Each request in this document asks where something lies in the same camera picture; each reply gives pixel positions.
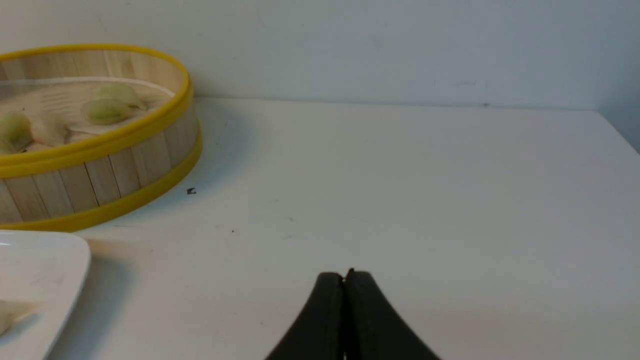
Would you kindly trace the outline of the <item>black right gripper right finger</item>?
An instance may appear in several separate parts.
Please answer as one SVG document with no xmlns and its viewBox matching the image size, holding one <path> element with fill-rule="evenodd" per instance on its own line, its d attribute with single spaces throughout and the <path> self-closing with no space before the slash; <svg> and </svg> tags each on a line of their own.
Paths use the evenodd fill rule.
<svg viewBox="0 0 640 360">
<path fill-rule="evenodd" d="M 439 359 L 397 313 L 370 272 L 350 269 L 343 284 L 346 359 Z"/>
</svg>

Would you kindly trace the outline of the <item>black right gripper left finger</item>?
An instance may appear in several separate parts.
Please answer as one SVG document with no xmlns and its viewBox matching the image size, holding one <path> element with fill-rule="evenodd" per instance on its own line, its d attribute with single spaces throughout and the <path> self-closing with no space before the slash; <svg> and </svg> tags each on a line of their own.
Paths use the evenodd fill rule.
<svg viewBox="0 0 640 360">
<path fill-rule="evenodd" d="M 307 301 L 268 360 L 342 360 L 343 277 L 318 274 Z"/>
</svg>

